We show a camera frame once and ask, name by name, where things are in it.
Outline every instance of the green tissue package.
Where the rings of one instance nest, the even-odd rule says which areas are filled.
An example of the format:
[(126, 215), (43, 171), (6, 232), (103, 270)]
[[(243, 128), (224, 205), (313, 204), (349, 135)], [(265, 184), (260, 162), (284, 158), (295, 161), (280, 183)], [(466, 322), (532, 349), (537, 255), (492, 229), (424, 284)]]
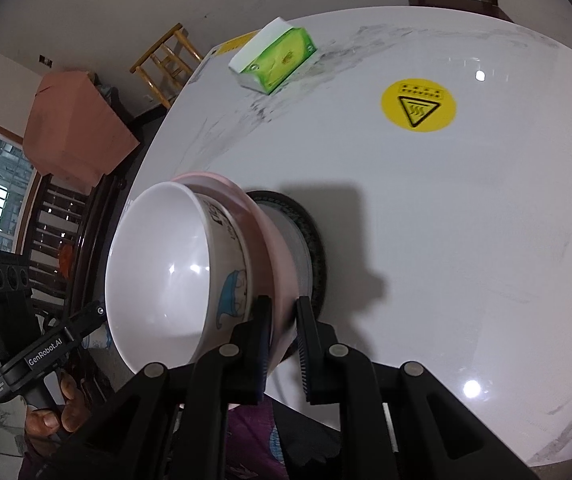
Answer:
[(317, 50), (305, 28), (272, 20), (230, 60), (243, 87), (269, 94)]

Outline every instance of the wall outlet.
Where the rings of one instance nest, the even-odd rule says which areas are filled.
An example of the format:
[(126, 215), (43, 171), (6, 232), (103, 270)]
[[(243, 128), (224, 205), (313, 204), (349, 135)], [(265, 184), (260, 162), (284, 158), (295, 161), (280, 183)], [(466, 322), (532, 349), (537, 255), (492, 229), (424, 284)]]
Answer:
[(52, 68), (52, 60), (48, 59), (46, 56), (39, 56), (39, 62), (46, 65), (48, 68)]

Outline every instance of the yellow label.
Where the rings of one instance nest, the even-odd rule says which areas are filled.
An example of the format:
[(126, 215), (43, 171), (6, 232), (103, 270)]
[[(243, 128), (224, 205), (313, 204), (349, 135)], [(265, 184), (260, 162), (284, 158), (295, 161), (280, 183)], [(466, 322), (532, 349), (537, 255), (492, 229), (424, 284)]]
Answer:
[(428, 79), (402, 79), (381, 96), (384, 115), (412, 132), (434, 132), (455, 118), (457, 104), (450, 92)]
[(226, 43), (222, 43), (221, 46), (217, 49), (215, 56), (219, 56), (219, 54), (225, 54), (226, 52), (230, 52), (236, 48), (243, 47), (246, 43), (248, 43), (254, 36), (257, 34), (259, 30), (253, 30), (243, 36), (237, 36), (236, 38), (232, 38), (232, 40), (226, 41)]

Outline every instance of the floor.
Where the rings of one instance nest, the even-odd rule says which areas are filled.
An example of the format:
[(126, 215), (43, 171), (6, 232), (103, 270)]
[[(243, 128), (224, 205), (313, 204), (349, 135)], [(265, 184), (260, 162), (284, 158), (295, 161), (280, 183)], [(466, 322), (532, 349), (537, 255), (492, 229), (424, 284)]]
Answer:
[[(104, 275), (106, 263), (108, 261), (108, 251), (110, 250), (110, 240), (114, 237), (117, 223), (121, 215), (123, 206), (126, 203), (128, 192), (136, 176), (144, 156), (146, 156), (147, 149), (155, 138), (155, 134), (163, 121), (163, 117), (155, 118), (154, 120), (143, 124), (142, 126), (133, 127), (132, 131), (135, 137), (140, 140), (140, 146), (131, 153), (130, 156), (122, 163), (123, 174), (126, 179), (126, 186), (119, 192), (117, 203), (115, 204), (115, 212), (110, 219), (108, 233), (106, 234), (106, 243), (101, 253), (99, 260), (99, 272), (95, 283), (93, 300), (103, 300), (104, 298)], [(113, 345), (109, 349), (91, 349), (90, 353), (97, 362), (99, 368), (107, 375), (115, 390), (120, 389), (124, 384), (133, 376), (132, 371), (122, 361), (117, 349)], [(572, 472), (572, 460), (560, 462), (547, 466), (540, 466), (533, 468), (535, 473), (541, 480), (566, 480), (570, 477)]]

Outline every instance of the orange object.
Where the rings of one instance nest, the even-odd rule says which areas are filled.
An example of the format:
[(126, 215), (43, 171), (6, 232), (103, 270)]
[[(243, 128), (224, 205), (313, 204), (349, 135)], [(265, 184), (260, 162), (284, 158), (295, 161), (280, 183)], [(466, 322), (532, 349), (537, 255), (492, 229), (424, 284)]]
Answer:
[(72, 256), (74, 248), (70, 244), (64, 244), (59, 251), (59, 271), (66, 280), (70, 279), (70, 268), (72, 268)]
[(85, 72), (43, 77), (23, 137), (23, 151), (39, 173), (88, 195), (138, 144)]

